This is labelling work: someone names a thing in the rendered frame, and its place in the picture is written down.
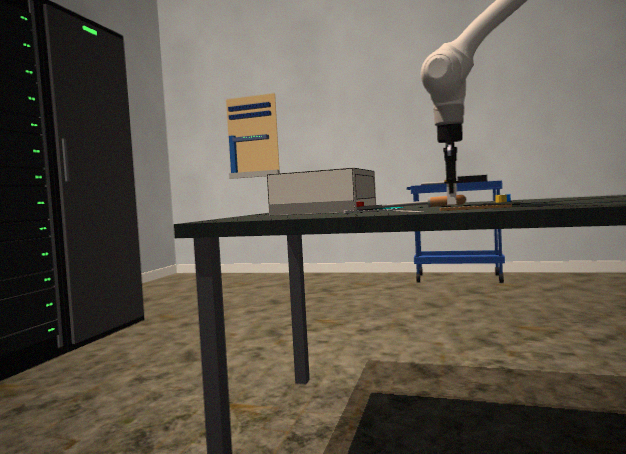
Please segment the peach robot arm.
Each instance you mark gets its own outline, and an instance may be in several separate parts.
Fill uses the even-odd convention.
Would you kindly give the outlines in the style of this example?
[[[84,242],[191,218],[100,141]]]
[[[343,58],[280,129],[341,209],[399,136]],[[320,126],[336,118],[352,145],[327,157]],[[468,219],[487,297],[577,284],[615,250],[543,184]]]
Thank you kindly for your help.
[[[526,1],[496,0],[456,40],[444,43],[425,60],[421,70],[425,88],[435,97],[445,98],[431,97],[435,126],[463,123],[466,78],[474,66],[475,51],[491,31]]]

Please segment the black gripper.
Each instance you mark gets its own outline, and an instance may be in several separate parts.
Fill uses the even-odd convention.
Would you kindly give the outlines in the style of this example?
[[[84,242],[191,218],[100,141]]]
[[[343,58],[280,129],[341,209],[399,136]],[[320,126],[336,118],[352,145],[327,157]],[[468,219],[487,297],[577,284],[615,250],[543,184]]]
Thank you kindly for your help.
[[[443,148],[443,152],[445,152],[444,159],[446,162],[446,181],[444,181],[444,183],[449,183],[447,184],[447,205],[457,204],[457,183],[459,183],[459,181],[456,181],[457,147],[454,146],[454,142],[461,141],[462,139],[461,123],[437,126],[437,141],[439,143],[445,143],[446,141],[446,149]]]

